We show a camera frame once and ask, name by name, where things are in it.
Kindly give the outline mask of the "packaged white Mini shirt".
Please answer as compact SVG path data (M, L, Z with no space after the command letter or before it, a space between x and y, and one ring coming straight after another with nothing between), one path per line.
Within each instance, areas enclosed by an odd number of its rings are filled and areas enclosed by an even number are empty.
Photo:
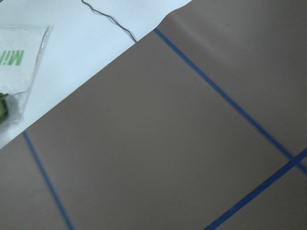
M0 27L0 101L8 118L23 113L52 25Z

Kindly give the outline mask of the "green folded cloth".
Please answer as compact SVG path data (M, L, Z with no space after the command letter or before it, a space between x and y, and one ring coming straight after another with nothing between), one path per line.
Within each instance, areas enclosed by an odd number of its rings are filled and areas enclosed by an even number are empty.
M9 109L6 97L8 94L0 93L0 123L2 124L9 117Z

